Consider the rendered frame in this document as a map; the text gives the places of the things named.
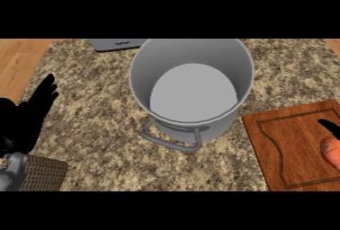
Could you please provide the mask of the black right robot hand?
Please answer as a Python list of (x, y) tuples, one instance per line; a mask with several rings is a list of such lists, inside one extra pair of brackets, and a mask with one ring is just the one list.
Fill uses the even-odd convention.
[(340, 126), (337, 126), (327, 119), (320, 119), (318, 122), (328, 129), (328, 131), (333, 133), (334, 137), (340, 140)]

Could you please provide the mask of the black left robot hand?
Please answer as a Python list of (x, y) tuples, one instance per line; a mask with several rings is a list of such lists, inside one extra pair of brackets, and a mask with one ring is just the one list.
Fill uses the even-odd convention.
[(0, 157), (33, 151), (58, 96), (55, 76), (49, 74), (27, 102), (17, 105), (9, 98), (0, 98)]

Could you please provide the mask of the orange squash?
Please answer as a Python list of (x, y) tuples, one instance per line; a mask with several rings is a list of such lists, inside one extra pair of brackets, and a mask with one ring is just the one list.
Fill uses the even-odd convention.
[(340, 140), (336, 137), (323, 139), (321, 155), (333, 168), (340, 171)]

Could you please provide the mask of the brown wooden cutting board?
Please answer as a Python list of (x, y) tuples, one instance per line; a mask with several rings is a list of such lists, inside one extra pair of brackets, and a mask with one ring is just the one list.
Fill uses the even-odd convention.
[(331, 133), (320, 119), (340, 125), (336, 99), (243, 116), (271, 190), (340, 191), (340, 171), (321, 156), (321, 141)]

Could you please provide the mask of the grey metal pot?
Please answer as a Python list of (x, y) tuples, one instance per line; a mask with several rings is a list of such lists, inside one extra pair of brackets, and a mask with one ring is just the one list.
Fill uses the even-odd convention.
[(153, 143), (194, 152), (229, 129), (256, 78), (255, 61), (237, 39), (150, 39), (133, 57), (129, 83), (157, 126), (184, 144), (142, 133)]

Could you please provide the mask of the brown wicker basket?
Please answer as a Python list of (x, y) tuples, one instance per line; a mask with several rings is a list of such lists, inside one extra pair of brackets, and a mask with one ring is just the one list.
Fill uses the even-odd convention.
[(56, 159), (28, 155), (24, 165), (25, 178), (19, 191), (59, 191), (68, 164)]

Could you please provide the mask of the flat grey appliance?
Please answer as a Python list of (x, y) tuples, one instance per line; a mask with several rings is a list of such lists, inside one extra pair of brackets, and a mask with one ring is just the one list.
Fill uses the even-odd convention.
[(147, 39), (89, 39), (96, 52), (108, 52), (121, 49), (135, 49), (142, 46)]

